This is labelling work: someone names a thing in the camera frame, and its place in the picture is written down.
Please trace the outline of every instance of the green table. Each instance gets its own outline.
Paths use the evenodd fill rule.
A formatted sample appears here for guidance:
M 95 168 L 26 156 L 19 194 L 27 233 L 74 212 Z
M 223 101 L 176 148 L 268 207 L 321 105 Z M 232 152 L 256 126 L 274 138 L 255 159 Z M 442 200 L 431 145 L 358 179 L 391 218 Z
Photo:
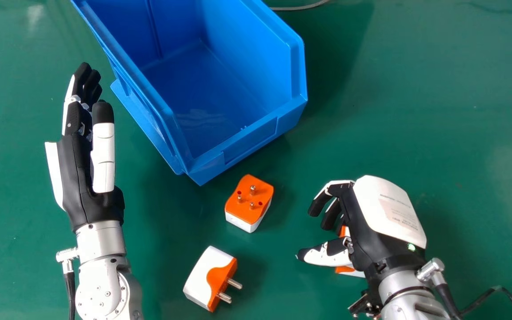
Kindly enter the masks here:
M 269 4 L 302 1 L 270 0 Z M 281 17 L 304 39 L 309 104 L 299 125 L 203 187 L 176 176 L 108 89 L 116 184 L 149 320 L 350 319 L 362 279 L 306 265 L 331 239 L 307 206 L 327 180 L 382 176 L 409 193 L 460 307 L 512 291 L 512 0 L 333 0 Z M 55 252 L 75 245 L 56 205 L 43 142 L 81 61 L 114 80 L 67 0 L 0 0 L 0 320 L 66 319 Z M 276 187 L 254 234 L 224 220 L 246 173 Z M 209 314 L 181 292 L 208 245 L 238 257 L 232 305 Z M 472 319 L 512 319 L 493 296 Z

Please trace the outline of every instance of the blue storage container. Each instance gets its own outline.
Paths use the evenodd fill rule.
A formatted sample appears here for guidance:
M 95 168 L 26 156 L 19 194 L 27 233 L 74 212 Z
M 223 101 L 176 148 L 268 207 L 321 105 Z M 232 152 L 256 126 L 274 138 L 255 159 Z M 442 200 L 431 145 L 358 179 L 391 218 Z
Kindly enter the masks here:
M 260 0 L 72 2 L 176 174 L 202 185 L 299 120 L 303 41 Z

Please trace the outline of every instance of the gray cable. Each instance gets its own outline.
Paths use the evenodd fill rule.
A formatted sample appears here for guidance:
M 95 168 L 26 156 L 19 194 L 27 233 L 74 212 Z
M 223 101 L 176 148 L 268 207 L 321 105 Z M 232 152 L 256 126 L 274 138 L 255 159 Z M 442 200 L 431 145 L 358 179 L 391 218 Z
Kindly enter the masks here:
M 319 0 L 315 2 L 314 4 L 307 4 L 305 6 L 299 6 L 299 7 L 270 7 L 270 9 L 274 10 L 275 12 L 296 12 L 300 10 L 307 10 L 307 9 L 313 9 L 316 7 L 321 6 L 322 4 L 326 4 L 331 0 Z

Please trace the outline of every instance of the plug pin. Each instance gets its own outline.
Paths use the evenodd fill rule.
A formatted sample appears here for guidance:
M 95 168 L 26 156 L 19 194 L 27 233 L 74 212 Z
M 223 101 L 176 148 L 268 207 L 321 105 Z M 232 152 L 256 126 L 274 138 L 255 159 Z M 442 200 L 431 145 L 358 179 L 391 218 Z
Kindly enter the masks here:
M 242 289 L 242 284 L 234 279 L 228 278 L 226 282 L 228 282 L 229 285 L 235 287 L 238 290 Z
M 232 298 L 230 298 L 230 296 L 228 294 L 224 293 L 224 292 L 219 292 L 219 299 L 223 300 L 227 304 L 231 304 L 232 303 Z

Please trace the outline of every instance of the robotic hand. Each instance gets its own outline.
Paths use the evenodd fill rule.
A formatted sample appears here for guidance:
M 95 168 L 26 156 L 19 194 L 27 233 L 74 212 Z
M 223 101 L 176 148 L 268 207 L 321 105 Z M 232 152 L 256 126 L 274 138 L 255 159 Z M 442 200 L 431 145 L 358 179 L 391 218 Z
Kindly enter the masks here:
M 426 236 L 404 190 L 375 176 L 331 181 L 313 199 L 309 215 L 319 216 L 331 199 L 322 229 L 333 229 L 340 218 L 350 236 L 301 249 L 297 258 L 364 272 L 368 289 L 349 307 L 355 318 L 366 313 L 385 320 L 461 319 L 441 273 L 444 264 L 424 257 Z
M 82 63 L 64 99 L 62 136 L 46 142 L 58 205 L 66 211 L 77 247 L 61 251 L 70 310 L 83 320 L 143 320 L 142 290 L 126 258 L 124 195 L 114 186 L 114 111 L 98 100 L 100 74 Z M 72 260 L 80 259 L 75 294 Z

